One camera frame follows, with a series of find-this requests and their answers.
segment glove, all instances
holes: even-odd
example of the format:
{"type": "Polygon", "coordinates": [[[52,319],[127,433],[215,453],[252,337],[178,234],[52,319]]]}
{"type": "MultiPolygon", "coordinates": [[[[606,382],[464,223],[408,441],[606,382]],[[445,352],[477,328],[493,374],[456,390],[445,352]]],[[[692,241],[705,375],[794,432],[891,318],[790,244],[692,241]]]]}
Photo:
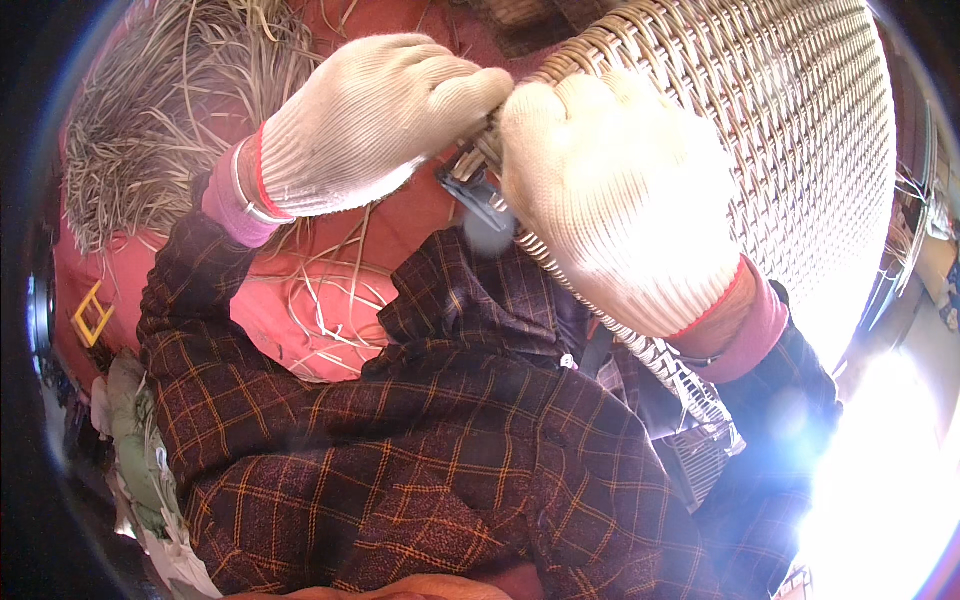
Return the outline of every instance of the glove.
{"type": "Polygon", "coordinates": [[[427,36],[366,37],[320,65],[252,142],[259,200],[277,218],[349,210],[396,191],[480,131],[514,82],[427,36]]]}
{"type": "Polygon", "coordinates": [[[713,124],[640,76],[528,84],[504,107],[503,190],[584,299],[642,335],[700,322],[746,272],[713,124]]]}

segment jacket sleeve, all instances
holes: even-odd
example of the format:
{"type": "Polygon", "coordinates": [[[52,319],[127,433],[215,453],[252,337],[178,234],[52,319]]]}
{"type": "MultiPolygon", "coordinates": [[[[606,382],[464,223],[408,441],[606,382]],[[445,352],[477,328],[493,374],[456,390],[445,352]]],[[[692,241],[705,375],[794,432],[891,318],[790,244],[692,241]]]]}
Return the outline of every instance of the jacket sleeve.
{"type": "Polygon", "coordinates": [[[182,502],[199,479],[286,447],[324,387],[262,354],[230,319],[255,253],[194,211],[174,226],[147,276],[137,337],[182,502]]]}
{"type": "Polygon", "coordinates": [[[717,386],[747,448],[730,459],[694,514],[720,588],[767,598],[796,557],[814,470],[843,405],[792,320],[747,374],[717,386]]]}

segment plaid jacket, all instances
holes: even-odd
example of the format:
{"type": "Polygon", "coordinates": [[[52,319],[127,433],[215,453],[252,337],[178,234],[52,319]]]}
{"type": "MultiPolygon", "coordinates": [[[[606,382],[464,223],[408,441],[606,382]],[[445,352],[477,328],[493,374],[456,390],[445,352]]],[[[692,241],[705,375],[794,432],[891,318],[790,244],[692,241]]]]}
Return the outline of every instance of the plaid jacket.
{"type": "Polygon", "coordinates": [[[615,396],[559,367],[573,300],[522,252],[481,258],[435,233],[394,275],[379,315],[394,342],[336,384],[298,380],[230,320],[254,255],[188,215],[138,328],[193,545],[224,593],[369,591],[511,560],[549,598],[778,588],[840,412],[792,325],[721,386],[748,447],[691,515],[636,416],[636,369],[615,396]]]}

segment white knit glove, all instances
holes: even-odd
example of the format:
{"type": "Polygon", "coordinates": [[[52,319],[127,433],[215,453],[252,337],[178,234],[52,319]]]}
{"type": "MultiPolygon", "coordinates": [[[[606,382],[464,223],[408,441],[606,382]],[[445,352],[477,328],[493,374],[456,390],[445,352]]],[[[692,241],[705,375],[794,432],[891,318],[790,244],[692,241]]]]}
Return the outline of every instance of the white knit glove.
{"type": "Polygon", "coordinates": [[[707,119],[613,72],[525,85],[500,128],[507,205],[586,300],[664,338],[731,286],[731,161],[707,119]]]}
{"type": "Polygon", "coordinates": [[[514,88],[427,37],[366,37],[327,59],[253,140],[260,200],[278,217],[349,210],[399,188],[479,131],[514,88]]]}

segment wicker basket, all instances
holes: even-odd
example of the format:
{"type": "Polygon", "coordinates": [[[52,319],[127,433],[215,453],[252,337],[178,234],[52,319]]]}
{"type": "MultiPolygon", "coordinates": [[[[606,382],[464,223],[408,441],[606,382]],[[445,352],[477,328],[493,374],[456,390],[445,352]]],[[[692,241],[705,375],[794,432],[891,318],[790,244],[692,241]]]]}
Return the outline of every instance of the wicker basket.
{"type": "MultiPolygon", "coordinates": [[[[714,121],[735,159],[740,193],[729,223],[742,251],[790,290],[798,321],[835,305],[837,314],[851,314],[852,332],[882,254],[896,169],[890,76],[865,2],[634,0],[565,42],[528,81],[556,84],[611,69],[647,75],[674,102],[714,121]]],[[[495,125],[453,175],[467,180],[484,165],[499,174],[495,125]]],[[[502,199],[493,203],[504,207],[502,199]]],[[[662,341],[570,288],[534,232],[522,230],[516,242],[684,404],[714,401],[715,390],[662,341]]]]}

